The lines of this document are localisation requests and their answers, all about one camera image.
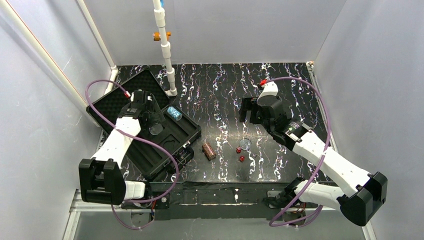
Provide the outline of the blue poker chip stack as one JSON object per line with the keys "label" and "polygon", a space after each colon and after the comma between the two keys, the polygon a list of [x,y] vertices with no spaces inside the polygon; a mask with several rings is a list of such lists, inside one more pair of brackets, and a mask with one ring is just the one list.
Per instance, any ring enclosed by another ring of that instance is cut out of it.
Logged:
{"label": "blue poker chip stack", "polygon": [[177,110],[175,107],[173,106],[169,106],[167,109],[167,113],[173,117],[176,121],[180,121],[183,117],[182,113]]}

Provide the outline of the clear round dealer button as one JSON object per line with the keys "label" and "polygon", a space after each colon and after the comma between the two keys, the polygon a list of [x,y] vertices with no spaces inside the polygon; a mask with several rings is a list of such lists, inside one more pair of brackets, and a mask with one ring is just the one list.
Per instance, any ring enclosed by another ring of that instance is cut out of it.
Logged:
{"label": "clear round dealer button", "polygon": [[238,143],[239,147],[245,151],[249,150],[252,146],[252,142],[248,138],[243,138]]}

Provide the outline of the brown poker chip stack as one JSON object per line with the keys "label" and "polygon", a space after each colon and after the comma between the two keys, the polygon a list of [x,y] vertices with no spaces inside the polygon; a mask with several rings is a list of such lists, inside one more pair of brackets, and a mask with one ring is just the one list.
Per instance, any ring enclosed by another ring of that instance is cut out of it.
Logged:
{"label": "brown poker chip stack", "polygon": [[213,147],[209,142],[206,142],[202,145],[202,151],[206,158],[211,161],[216,158],[217,154],[215,153]]}

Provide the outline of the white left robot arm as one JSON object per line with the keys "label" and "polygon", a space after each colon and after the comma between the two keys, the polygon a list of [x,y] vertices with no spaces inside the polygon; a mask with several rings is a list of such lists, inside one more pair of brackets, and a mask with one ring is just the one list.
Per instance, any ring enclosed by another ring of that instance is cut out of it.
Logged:
{"label": "white left robot arm", "polygon": [[78,165],[81,198],[84,202],[120,205],[127,200],[142,199],[146,185],[141,181],[126,181],[121,173],[124,159],[133,137],[142,129],[163,122],[155,96],[145,90],[128,94],[129,103],[117,115],[114,128],[102,147]]}

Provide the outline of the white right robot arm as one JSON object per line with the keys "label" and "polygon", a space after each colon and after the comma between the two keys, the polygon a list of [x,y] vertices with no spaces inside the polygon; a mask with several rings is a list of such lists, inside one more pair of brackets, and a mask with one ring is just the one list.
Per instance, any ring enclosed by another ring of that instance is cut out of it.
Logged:
{"label": "white right robot arm", "polygon": [[335,186],[295,178],[275,200],[283,205],[313,203],[339,210],[351,223],[364,227],[385,203],[388,179],[346,160],[317,136],[311,127],[287,116],[283,101],[273,95],[245,97],[239,121],[262,125],[278,144],[305,158],[335,182]]}

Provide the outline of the black poker set case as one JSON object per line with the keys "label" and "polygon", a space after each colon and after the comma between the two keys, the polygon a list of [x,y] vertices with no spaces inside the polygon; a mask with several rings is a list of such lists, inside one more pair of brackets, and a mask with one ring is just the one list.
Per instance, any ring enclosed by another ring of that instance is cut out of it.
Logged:
{"label": "black poker set case", "polygon": [[[145,90],[154,95],[165,119],[162,122],[163,130],[157,135],[152,135],[147,128],[142,128],[138,137],[163,147],[174,156],[178,167],[182,168],[194,156],[190,145],[201,136],[201,127],[185,112],[182,112],[182,119],[179,121],[167,113],[168,107],[172,106],[170,98],[148,69],[135,74],[121,86],[130,93],[135,90]],[[128,102],[128,98],[117,87],[94,101],[93,105],[104,117],[115,123],[121,109]],[[137,140],[131,143],[126,155],[148,180],[153,180],[158,175],[175,169],[171,159],[161,150]]]}

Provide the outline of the white corner pipe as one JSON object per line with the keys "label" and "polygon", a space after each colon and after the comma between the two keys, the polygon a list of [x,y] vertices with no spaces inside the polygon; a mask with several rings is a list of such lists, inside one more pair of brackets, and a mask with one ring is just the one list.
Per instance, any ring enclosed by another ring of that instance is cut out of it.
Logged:
{"label": "white corner pipe", "polygon": [[96,26],[96,23],[95,23],[92,15],[91,15],[88,7],[87,7],[85,1],[84,0],[77,0],[77,4],[79,5],[79,8],[81,9],[83,16],[85,17],[85,19],[86,19],[86,21],[87,21],[87,23],[88,23],[88,25],[89,25],[92,33],[93,33],[93,36],[96,39],[106,61],[107,61],[108,65],[111,69],[109,80],[112,81],[112,83],[109,83],[107,85],[105,91],[104,91],[104,94],[107,94],[113,89],[113,86],[114,86],[113,82],[115,82],[119,70],[118,70],[117,65],[113,61],[110,52],[108,51],[108,49],[106,47],[106,44],[105,44],[105,42],[104,42],[104,40],[101,36],[101,33],[99,32],[99,30]]}

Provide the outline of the white pvc pole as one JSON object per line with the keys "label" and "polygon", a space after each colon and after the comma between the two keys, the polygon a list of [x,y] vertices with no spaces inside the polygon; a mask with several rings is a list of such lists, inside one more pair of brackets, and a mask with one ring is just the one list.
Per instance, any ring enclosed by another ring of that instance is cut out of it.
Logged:
{"label": "white pvc pole", "polygon": [[169,90],[166,90],[165,93],[169,97],[175,97],[178,94],[178,91],[175,84],[175,69],[173,68],[171,62],[171,43],[168,41],[168,35],[166,31],[166,12],[160,0],[153,0],[153,6],[155,22],[158,27],[160,37],[161,51],[165,60],[166,76],[169,83]]}

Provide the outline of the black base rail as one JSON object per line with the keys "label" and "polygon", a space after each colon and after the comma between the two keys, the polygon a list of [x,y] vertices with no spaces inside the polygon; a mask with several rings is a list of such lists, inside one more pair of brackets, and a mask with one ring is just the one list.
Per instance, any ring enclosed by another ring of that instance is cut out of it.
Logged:
{"label": "black base rail", "polygon": [[272,193],[283,192],[286,182],[178,182],[165,200],[155,204],[123,203],[116,210],[150,209],[156,221],[176,219],[266,219],[280,210],[265,202]]}

